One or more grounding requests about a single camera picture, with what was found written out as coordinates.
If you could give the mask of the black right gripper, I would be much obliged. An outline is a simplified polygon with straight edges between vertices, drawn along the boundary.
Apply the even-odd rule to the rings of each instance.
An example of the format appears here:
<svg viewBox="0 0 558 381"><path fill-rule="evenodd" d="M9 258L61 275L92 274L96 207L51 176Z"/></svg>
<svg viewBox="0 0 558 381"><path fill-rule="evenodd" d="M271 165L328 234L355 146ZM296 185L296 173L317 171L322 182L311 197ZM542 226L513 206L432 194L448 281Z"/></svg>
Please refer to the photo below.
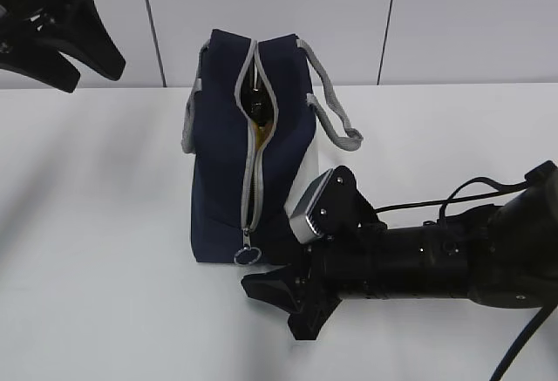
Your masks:
<svg viewBox="0 0 558 381"><path fill-rule="evenodd" d="M341 299L466 299L473 289L484 226L384 223L328 229L304 266L288 265L241 279L248 298L290 313L295 340L316 340Z"/></svg>

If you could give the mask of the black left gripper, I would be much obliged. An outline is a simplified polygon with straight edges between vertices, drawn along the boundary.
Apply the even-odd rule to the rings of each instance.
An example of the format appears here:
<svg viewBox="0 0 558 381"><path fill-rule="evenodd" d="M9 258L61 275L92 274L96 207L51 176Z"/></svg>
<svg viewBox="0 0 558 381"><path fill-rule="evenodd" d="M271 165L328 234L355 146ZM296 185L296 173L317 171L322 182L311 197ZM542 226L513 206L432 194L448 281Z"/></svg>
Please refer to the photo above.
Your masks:
<svg viewBox="0 0 558 381"><path fill-rule="evenodd" d="M42 44L33 22L1 23L2 70L72 93L80 73L61 51L109 80L120 80L126 61L92 0L1 0L2 18L26 19L48 9L55 10L45 19Z"/></svg>

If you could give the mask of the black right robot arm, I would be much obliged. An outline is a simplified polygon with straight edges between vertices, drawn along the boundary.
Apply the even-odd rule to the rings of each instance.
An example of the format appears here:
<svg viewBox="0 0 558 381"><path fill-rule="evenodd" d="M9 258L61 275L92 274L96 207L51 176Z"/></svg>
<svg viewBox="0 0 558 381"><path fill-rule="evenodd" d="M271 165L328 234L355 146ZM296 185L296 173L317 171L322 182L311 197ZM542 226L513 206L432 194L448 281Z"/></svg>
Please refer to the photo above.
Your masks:
<svg viewBox="0 0 558 381"><path fill-rule="evenodd" d="M486 204L417 227L389 228L345 166L307 189L293 221L299 244L277 270L242 278L251 299L287 312L298 340L314 340L347 298L467 299L529 309L557 299L557 167L546 161L523 182L493 182L508 203Z"/></svg>

